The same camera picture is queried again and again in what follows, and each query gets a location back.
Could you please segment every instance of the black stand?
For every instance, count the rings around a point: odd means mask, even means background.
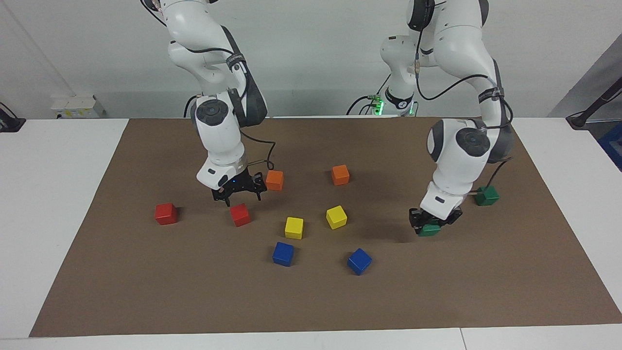
[[[24,126],[26,119],[13,118],[0,108],[0,121],[2,121],[0,133],[17,133]]]
[[[592,103],[592,105],[585,110],[580,116],[577,117],[567,117],[566,120],[570,124],[570,126],[575,130],[582,130],[583,126],[585,126],[585,122],[591,117],[600,107],[606,105],[611,102],[611,99],[616,95],[618,91],[622,90],[622,78],[618,79],[609,90],[607,90],[596,102]]]

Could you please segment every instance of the white table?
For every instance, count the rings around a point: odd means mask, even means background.
[[[261,334],[28,337],[127,120],[30,120],[0,134],[0,349],[615,349],[622,324]],[[562,119],[514,127],[622,305],[622,173]]]

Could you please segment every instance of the black strap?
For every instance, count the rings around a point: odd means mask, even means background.
[[[233,69],[233,66],[239,64],[240,62],[246,62],[246,58],[244,58],[244,55],[240,53],[233,54],[229,56],[229,58],[227,58],[227,67],[229,67],[229,70],[231,70]]]
[[[397,106],[398,109],[401,109],[401,110],[408,107],[408,105],[410,105],[412,102],[412,98],[415,96],[415,94],[413,93],[412,96],[409,98],[395,97],[391,95],[391,92],[389,91],[389,89],[386,90],[384,95],[386,96],[387,101],[391,102],[393,105]]]
[[[227,93],[229,93],[229,98],[233,105],[233,114],[238,119],[239,127],[243,128],[246,126],[246,115],[244,114],[244,107],[242,107],[242,99],[239,97],[238,89],[228,89]]]
[[[503,88],[494,87],[482,92],[479,96],[479,99],[480,103],[482,103],[489,98],[492,98],[493,101],[496,101],[502,97],[505,97],[505,92],[503,91]]]

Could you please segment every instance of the black cable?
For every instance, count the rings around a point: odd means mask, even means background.
[[[514,111],[512,111],[512,107],[509,106],[509,104],[507,103],[507,101],[505,100],[505,98],[503,97],[499,97],[499,100],[501,100],[501,108],[506,107],[509,111],[509,119],[508,121],[503,124],[503,125],[499,125],[499,126],[487,126],[486,129],[492,130],[492,129],[503,129],[507,126],[509,126],[510,124],[512,124],[512,121],[514,120]]]
[[[190,49],[187,49],[187,50],[192,52],[193,54],[205,54],[207,52],[212,52],[212,51],[222,51],[222,52],[226,52],[227,54],[233,55],[233,51],[228,50],[228,49],[223,49],[222,47],[212,47],[210,49],[203,49],[203,50],[190,50]]]
[[[417,53],[416,53],[416,55],[415,55],[415,56],[416,56],[416,61],[417,61],[417,62],[419,61],[419,48],[420,48],[420,46],[421,46],[421,38],[423,37],[423,35],[424,35],[424,32],[423,32],[423,31],[421,31],[421,32],[419,33],[419,40],[417,41]],[[466,80],[472,79],[472,78],[485,78],[485,79],[488,79],[488,76],[487,76],[487,75],[483,75],[483,74],[473,74],[473,75],[469,75],[468,77],[466,77],[466,78],[462,78],[462,79],[460,79],[459,81],[455,82],[452,86],[450,86],[450,87],[446,88],[445,90],[443,90],[443,92],[439,93],[438,95],[436,95],[436,96],[434,96],[434,97],[432,97],[432,98],[429,98],[429,97],[425,96],[425,95],[423,94],[423,92],[421,91],[421,86],[419,85],[419,73],[416,73],[416,74],[415,74],[415,80],[417,81],[417,91],[419,91],[419,95],[421,95],[421,97],[422,97],[424,100],[426,100],[426,101],[436,100],[437,98],[439,98],[439,97],[441,97],[442,95],[446,94],[449,90],[451,90],[451,89],[455,88],[458,84],[460,84],[460,83],[462,83],[462,82],[464,82],[464,81],[466,81]]]
[[[270,147],[270,151],[268,151],[268,157],[266,159],[263,159],[263,160],[260,160],[260,161],[250,162],[250,163],[248,163],[248,166],[257,165],[257,164],[261,164],[261,163],[266,163],[268,170],[274,170],[274,163],[270,160],[270,157],[272,156],[272,151],[274,150],[274,147],[276,146],[276,141],[259,140],[259,139],[256,139],[256,138],[248,136],[242,130],[240,130],[239,133],[241,133],[245,138],[247,138],[247,139],[249,139],[251,141],[255,141],[255,142],[258,142],[258,143],[268,143],[268,144],[272,145]]]
[[[150,8],[147,7],[144,0],[141,0],[141,4],[145,8],[145,10],[147,10],[147,12],[149,12],[152,16],[154,16],[155,19],[157,19],[158,22],[162,23],[162,25],[166,27],[166,23],[162,22],[162,20],[158,16],[156,16],[156,14],[154,14]]]
[[[438,95],[434,96],[434,97],[427,97],[423,94],[423,92],[421,91],[421,87],[419,86],[419,78],[417,78],[417,90],[419,91],[419,95],[421,95],[421,97],[426,100],[426,101],[432,101],[432,100],[436,100],[437,98],[441,97],[442,95],[446,94],[447,92],[449,92],[449,90],[455,88],[458,84],[465,82],[469,79],[472,78],[485,78],[488,79],[487,75],[483,75],[483,74],[473,74],[473,75],[469,75],[468,77],[462,78],[460,80],[458,80],[457,82],[455,82],[452,86],[446,88],[445,90],[443,90],[443,92],[439,93]]]
[[[389,75],[387,76],[387,79],[384,80],[384,83],[382,85],[380,85],[380,88],[378,89],[378,91],[376,92],[376,95],[380,94],[380,91],[383,90],[383,87],[385,85],[387,85],[387,82],[389,81],[389,78],[391,78],[391,73],[389,73]],[[369,108],[367,108],[367,110],[365,111],[365,115],[367,115],[367,113],[369,113]]]
[[[248,88],[251,85],[251,82],[248,79],[248,74],[244,73],[244,79],[246,79],[246,85],[244,86],[244,92],[242,93],[242,96],[240,97],[240,99],[246,96],[246,93],[248,92]]]
[[[11,114],[15,117],[15,119],[18,119],[17,114],[15,114],[15,112],[13,112],[12,109],[10,109],[7,105],[5,105],[4,103],[0,102],[0,105],[4,107],[5,110],[11,112]]]
[[[488,183],[486,184],[486,187],[484,187],[484,189],[482,190],[482,192],[485,192],[488,188],[490,188],[490,185],[492,185],[494,177],[497,176],[497,173],[499,172],[499,170],[501,170],[501,168],[510,160],[512,160],[512,158],[508,158],[505,161],[503,161],[501,164],[499,164],[499,166],[497,167],[497,169],[494,171],[493,175],[490,177],[490,180],[488,181]],[[475,191],[475,192],[469,192],[470,196],[475,196],[478,193],[480,193],[479,191]]]
[[[362,115],[363,114],[363,110],[365,109],[365,107],[367,107],[367,111],[365,112],[365,115],[367,115],[367,113],[369,113],[369,108],[374,107],[374,105],[372,105],[371,103],[369,105],[365,105],[361,108],[361,111],[358,112],[358,115]]]
[[[346,112],[346,115],[350,115],[350,112],[352,111],[354,106],[356,106],[357,103],[359,103],[360,101],[363,101],[366,98],[368,98],[368,97],[367,96],[362,96],[362,97],[357,98],[356,101],[354,101],[354,103],[352,103],[352,106],[350,106],[350,108],[348,108],[348,111]]]
[[[183,117],[184,118],[186,118],[186,116],[188,115],[188,107],[190,107],[190,103],[192,102],[192,100],[194,100],[196,98],[197,98],[197,96],[194,95],[193,97],[190,97],[188,102],[186,102],[186,107],[183,109]]]
[[[413,103],[417,104],[417,109],[415,110],[415,114],[414,114],[414,117],[417,118],[417,112],[419,112],[419,102],[415,101]]]

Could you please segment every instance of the red block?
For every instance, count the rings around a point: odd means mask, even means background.
[[[231,212],[231,218],[233,219],[233,223],[236,227],[246,225],[251,221],[251,216],[250,214],[248,214],[246,204],[234,206],[233,208],[229,209],[229,211]]]
[[[177,222],[177,208],[173,203],[158,204],[155,206],[155,220],[160,225],[169,225]]]

